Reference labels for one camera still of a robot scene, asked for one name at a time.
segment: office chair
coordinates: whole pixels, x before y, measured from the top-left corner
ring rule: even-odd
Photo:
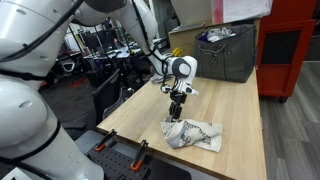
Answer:
[[[62,123],[73,139],[77,139],[85,130],[95,130],[96,126],[122,103],[133,95],[134,90],[121,88],[120,69],[117,69],[93,93],[94,109],[82,117],[82,121]]]
[[[61,68],[65,73],[71,73],[76,66],[76,63],[71,60],[70,55],[68,53],[59,54],[57,60],[58,64],[60,64]]]
[[[121,92],[120,81],[120,69],[117,69],[92,93],[96,109],[96,124],[103,120],[104,110],[118,101]]]

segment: towel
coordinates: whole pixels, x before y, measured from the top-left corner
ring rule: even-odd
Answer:
[[[167,76],[166,81],[170,79],[171,79],[171,76]],[[150,81],[152,84],[160,84],[163,82],[163,76],[156,73],[150,78]]]
[[[221,149],[222,126],[186,119],[177,122],[161,122],[164,139],[172,148],[195,145],[219,152]]]

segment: cardboard box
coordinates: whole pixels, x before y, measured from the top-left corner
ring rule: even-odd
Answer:
[[[256,33],[256,44],[257,44],[259,27],[260,27],[260,19],[256,19],[254,24],[256,25],[256,28],[257,28],[257,33]],[[212,25],[212,22],[208,21],[204,26],[200,28],[185,30],[185,31],[176,31],[176,32],[171,31],[169,33],[171,51],[173,51],[175,48],[180,48],[183,50],[181,53],[181,56],[193,56],[194,38],[198,34],[204,32],[207,29],[230,27],[230,26],[231,26],[231,23]]]

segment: black cable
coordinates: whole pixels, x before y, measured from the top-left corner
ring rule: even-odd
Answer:
[[[165,86],[165,81],[167,79],[167,75],[168,75],[168,62],[166,61],[169,57],[165,58],[165,59],[160,59],[154,52],[156,51],[156,48],[157,46],[154,45],[153,47],[153,50],[150,49],[150,44],[149,44],[149,41],[148,41],[148,36],[147,36],[147,32],[146,32],[146,29],[145,29],[145,26],[144,26],[144,23],[142,21],[142,18],[141,18],[141,15],[140,15],[140,12],[138,10],[138,7],[136,5],[136,3],[134,2],[134,0],[132,0],[132,5],[133,5],[133,8],[136,12],[136,15],[137,15],[137,19],[138,19],[138,22],[140,24],[140,28],[142,30],[142,33],[143,33],[143,37],[144,37],[144,40],[146,41],[146,44],[148,46],[148,50],[150,51],[149,54],[147,56],[150,56],[150,55],[153,55],[156,59],[158,59],[161,63],[162,63],[162,66],[161,66],[161,70],[162,70],[162,74],[163,74],[163,81],[162,81],[162,85],[160,86],[160,89],[162,89],[163,86]]]
[[[38,37],[36,40],[34,40],[32,43],[29,45],[23,44],[24,48],[20,49],[19,51],[5,57],[4,59],[0,59],[1,62],[8,62],[8,61],[13,61],[17,60],[21,57],[24,57],[34,49],[36,49],[39,45],[41,45],[45,40],[47,40],[52,33],[54,33],[71,15],[74,14],[74,12],[80,7],[80,5],[84,2],[84,0],[78,0],[72,7],[67,11],[66,14],[64,14],[59,21],[52,27],[50,28],[47,32],[45,32],[43,35]]]
[[[172,89],[175,89],[177,85],[178,85],[178,78],[175,78]]]
[[[0,69],[0,74],[11,76],[11,77],[17,77],[21,78],[25,81],[35,80],[35,81],[43,81],[46,79],[46,76],[36,76],[31,73],[20,73],[20,72],[13,72],[8,70]]]
[[[24,164],[22,162],[18,163],[18,164],[15,164],[15,166],[17,166],[18,168],[21,168],[21,169],[24,169],[26,171],[29,171],[31,172],[32,174],[35,174],[41,178],[43,178],[44,180],[52,180],[52,178],[48,177],[47,175],[45,175],[44,173],[36,170],[34,167],[31,167],[27,164]]]
[[[13,159],[8,159],[8,158],[4,158],[4,157],[1,157],[0,156],[0,162],[3,162],[5,164],[16,164],[18,162],[21,162],[21,161],[24,161],[36,154],[38,154],[39,152],[41,152],[42,150],[44,150],[45,148],[47,148],[52,142],[53,140],[57,137],[59,131],[60,131],[60,128],[61,128],[61,124],[60,124],[60,121],[58,120],[57,121],[57,126],[56,126],[56,129],[54,130],[54,133],[52,134],[52,136],[45,142],[43,143],[40,147],[38,147],[37,149],[25,154],[25,155],[22,155],[22,156],[19,156],[19,157],[16,157],[16,158],[13,158]]]

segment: wooden table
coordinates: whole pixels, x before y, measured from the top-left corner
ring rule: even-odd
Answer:
[[[164,140],[160,121],[168,115],[171,100],[159,85],[144,85],[98,125],[132,143],[143,139],[155,153],[222,179],[266,179],[259,99],[255,71],[247,83],[195,78],[199,96],[188,95],[181,118],[223,125],[219,153],[195,146],[172,149]]]

